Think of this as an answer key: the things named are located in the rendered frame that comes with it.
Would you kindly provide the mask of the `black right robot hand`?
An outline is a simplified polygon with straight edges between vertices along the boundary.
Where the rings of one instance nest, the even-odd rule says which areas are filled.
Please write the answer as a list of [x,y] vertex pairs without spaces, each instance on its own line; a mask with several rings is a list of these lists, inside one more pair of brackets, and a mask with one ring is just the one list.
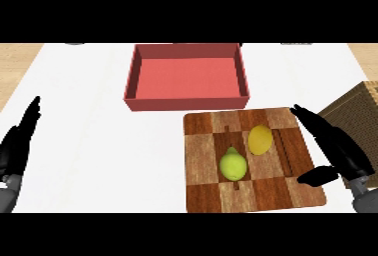
[[299,105],[289,109],[302,126],[314,137],[315,144],[330,163],[329,166],[317,166],[298,178],[301,184],[311,187],[321,186],[342,176],[354,180],[374,173],[368,158],[343,130]]

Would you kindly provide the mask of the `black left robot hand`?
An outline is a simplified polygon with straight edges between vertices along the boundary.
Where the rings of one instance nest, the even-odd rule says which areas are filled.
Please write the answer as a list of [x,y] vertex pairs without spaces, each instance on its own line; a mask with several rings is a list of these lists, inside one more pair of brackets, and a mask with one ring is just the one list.
[[35,97],[24,110],[20,123],[10,127],[0,142],[0,177],[11,174],[23,175],[29,141],[39,116],[39,97]]

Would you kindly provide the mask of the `yellow lemon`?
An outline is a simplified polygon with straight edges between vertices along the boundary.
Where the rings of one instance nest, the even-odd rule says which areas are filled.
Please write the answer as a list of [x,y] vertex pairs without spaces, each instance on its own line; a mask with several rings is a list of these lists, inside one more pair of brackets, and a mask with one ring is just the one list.
[[247,149],[252,155],[262,155],[272,143],[271,130],[264,125],[256,125],[247,134]]

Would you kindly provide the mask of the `checkered wooden cutting board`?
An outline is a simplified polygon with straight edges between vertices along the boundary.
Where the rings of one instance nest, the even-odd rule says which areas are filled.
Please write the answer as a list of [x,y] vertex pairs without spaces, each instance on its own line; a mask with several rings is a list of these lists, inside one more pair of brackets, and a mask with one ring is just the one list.
[[[253,126],[271,129],[268,151],[247,150]],[[296,182],[312,169],[298,123],[286,108],[187,114],[184,128],[185,209],[190,213],[250,212],[326,204],[323,189]],[[219,172],[219,159],[234,148],[246,174],[233,182]]]

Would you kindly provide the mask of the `red cardboard box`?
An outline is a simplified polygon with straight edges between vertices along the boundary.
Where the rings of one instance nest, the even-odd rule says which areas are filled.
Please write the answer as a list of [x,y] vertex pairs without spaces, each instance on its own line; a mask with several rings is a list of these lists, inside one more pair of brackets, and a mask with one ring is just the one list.
[[243,109],[237,43],[135,44],[123,102],[131,111]]

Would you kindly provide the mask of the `green pear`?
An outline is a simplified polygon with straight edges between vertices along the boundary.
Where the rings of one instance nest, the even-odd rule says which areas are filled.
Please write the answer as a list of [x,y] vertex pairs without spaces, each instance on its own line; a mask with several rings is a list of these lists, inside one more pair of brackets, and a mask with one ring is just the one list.
[[237,150],[230,147],[219,159],[219,172],[230,181],[237,181],[246,174],[246,160]]

